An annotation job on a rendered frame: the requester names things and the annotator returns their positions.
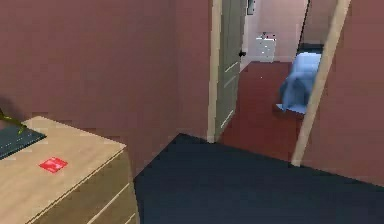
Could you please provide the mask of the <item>green houseplant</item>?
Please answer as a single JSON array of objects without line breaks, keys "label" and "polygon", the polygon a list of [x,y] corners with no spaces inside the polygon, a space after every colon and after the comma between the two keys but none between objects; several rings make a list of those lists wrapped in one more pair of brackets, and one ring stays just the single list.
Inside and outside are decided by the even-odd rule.
[{"label": "green houseplant", "polygon": [[13,124],[15,126],[19,127],[18,134],[20,135],[26,128],[27,126],[20,122],[19,120],[12,118],[8,115],[5,115],[2,109],[0,108],[0,120],[5,121],[7,123]]}]

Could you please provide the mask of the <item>grey-green room door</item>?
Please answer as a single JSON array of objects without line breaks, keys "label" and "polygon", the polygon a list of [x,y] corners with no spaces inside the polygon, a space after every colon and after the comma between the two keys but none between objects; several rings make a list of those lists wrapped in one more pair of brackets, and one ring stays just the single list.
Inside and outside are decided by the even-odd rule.
[{"label": "grey-green room door", "polygon": [[222,0],[215,140],[235,113],[247,0]]}]

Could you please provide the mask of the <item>red flat square evidence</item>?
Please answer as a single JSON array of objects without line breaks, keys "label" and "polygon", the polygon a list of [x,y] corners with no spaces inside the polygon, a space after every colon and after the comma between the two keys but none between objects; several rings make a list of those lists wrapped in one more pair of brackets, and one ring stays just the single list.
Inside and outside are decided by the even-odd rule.
[{"label": "red flat square evidence", "polygon": [[67,165],[66,161],[61,160],[60,158],[57,158],[57,157],[51,157],[46,161],[40,163],[39,167],[51,173],[56,173],[62,168],[64,168],[66,165]]}]

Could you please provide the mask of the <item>light wooden chest of drawers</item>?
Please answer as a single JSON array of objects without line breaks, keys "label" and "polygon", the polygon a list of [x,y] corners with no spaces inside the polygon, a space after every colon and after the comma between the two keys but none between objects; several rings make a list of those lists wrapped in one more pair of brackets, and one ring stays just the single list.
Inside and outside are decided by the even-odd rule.
[{"label": "light wooden chest of drawers", "polygon": [[[140,224],[124,144],[41,116],[25,125],[46,138],[0,160],[0,224]],[[39,167],[51,157],[67,165]]]}]

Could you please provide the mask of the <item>white chest of drawers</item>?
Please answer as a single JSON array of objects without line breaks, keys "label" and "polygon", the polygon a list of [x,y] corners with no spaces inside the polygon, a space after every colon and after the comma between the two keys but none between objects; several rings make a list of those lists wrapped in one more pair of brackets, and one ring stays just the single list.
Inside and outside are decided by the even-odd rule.
[{"label": "white chest of drawers", "polygon": [[274,34],[263,32],[256,38],[256,58],[260,62],[273,62],[276,49]]}]

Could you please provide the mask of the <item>blue bed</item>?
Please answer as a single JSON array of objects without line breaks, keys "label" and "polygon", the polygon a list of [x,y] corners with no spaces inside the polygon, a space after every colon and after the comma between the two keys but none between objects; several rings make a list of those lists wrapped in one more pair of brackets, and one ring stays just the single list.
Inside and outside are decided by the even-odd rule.
[{"label": "blue bed", "polygon": [[281,101],[276,104],[283,112],[304,115],[318,73],[324,45],[304,43],[299,45],[292,67],[279,87]]}]

